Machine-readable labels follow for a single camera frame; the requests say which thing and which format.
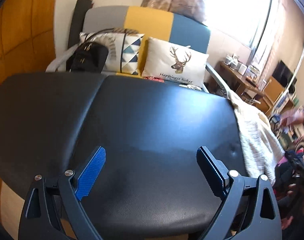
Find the orange wall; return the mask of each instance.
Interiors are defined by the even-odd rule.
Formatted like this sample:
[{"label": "orange wall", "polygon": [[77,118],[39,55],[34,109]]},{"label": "orange wall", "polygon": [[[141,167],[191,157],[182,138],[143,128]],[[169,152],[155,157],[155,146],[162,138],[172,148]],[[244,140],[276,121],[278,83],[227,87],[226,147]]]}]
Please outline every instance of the orange wall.
[{"label": "orange wall", "polygon": [[0,8],[0,84],[15,73],[44,71],[55,58],[55,0],[6,0]]}]

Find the triangle pattern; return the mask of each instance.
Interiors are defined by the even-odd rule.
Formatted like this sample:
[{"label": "triangle pattern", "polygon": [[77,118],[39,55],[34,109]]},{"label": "triangle pattern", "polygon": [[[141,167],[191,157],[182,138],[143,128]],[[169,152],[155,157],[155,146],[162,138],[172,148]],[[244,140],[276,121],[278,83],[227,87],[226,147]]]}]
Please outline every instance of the triangle pattern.
[{"label": "triangle pattern", "polygon": [[123,53],[135,53],[132,49],[132,46],[127,47],[126,49],[123,50]]},{"label": "triangle pattern", "polygon": [[136,57],[136,53],[130,54],[130,53],[125,53],[122,55],[122,60],[123,62],[133,62],[132,59]]},{"label": "triangle pattern", "polygon": [[127,42],[127,40],[125,39],[125,41],[124,41],[124,46],[123,46],[123,50],[125,50],[127,47],[129,47],[131,44],[129,44],[128,42]]},{"label": "triangle pattern", "polygon": [[130,47],[132,48],[132,50],[134,51],[134,53],[137,53],[139,51],[139,49],[140,49],[140,46],[138,46],[138,45],[131,44]]},{"label": "triangle pattern", "polygon": [[138,67],[138,64],[135,62],[135,63],[123,63],[122,64],[122,72],[124,73],[129,73],[129,74],[134,74],[134,72],[137,72],[137,68]]},{"label": "triangle pattern", "polygon": [[129,62],[138,62],[138,56],[135,55]]},{"label": "triangle pattern", "polygon": [[128,44],[133,44],[137,40],[139,40],[141,37],[138,37],[137,35],[128,35],[125,37],[125,40]]},{"label": "triangle pattern", "polygon": [[135,42],[133,42],[132,45],[140,46],[141,45],[141,40],[142,40],[142,38],[139,38],[138,40],[136,40]]}]

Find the black handbag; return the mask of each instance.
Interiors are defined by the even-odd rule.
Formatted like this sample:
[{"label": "black handbag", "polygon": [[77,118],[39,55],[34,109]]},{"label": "black handbag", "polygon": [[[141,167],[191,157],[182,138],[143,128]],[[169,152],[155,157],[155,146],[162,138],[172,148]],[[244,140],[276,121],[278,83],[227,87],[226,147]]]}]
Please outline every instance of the black handbag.
[{"label": "black handbag", "polygon": [[111,31],[105,29],[87,37],[71,57],[71,72],[96,72],[101,73],[107,60],[109,50],[106,46],[91,42],[90,40],[99,33]]}]

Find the metal screw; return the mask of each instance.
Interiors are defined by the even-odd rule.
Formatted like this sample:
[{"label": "metal screw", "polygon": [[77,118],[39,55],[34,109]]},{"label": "metal screw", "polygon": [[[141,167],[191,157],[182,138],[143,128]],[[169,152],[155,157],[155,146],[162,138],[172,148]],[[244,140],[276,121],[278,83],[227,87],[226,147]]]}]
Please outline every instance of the metal screw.
[{"label": "metal screw", "polygon": [[267,181],[267,180],[268,180],[268,176],[267,176],[267,175],[265,175],[265,174],[262,174],[262,175],[261,175],[261,179],[263,179],[263,180]]},{"label": "metal screw", "polygon": [[230,174],[231,177],[237,177],[237,176],[239,176],[239,173],[236,170],[229,171],[229,174]]},{"label": "metal screw", "polygon": [[35,179],[36,181],[38,181],[38,180],[42,179],[42,175],[41,175],[41,174],[38,174],[38,175],[36,175],[36,176],[34,177],[34,179]]},{"label": "metal screw", "polygon": [[64,173],[64,175],[67,176],[67,177],[73,175],[73,170],[67,170],[67,171]]}]

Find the black leather seat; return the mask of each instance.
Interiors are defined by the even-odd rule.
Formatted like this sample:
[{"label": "black leather seat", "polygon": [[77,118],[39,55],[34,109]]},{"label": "black leather seat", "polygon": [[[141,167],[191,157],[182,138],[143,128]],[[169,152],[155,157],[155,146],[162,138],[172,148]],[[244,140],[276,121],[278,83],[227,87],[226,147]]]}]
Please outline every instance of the black leather seat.
[{"label": "black leather seat", "polygon": [[246,175],[225,98],[88,73],[18,75],[1,85],[0,177],[22,197],[35,174],[76,168],[97,145],[106,164],[82,204],[105,239],[204,230],[221,201],[196,163],[200,146]]}]

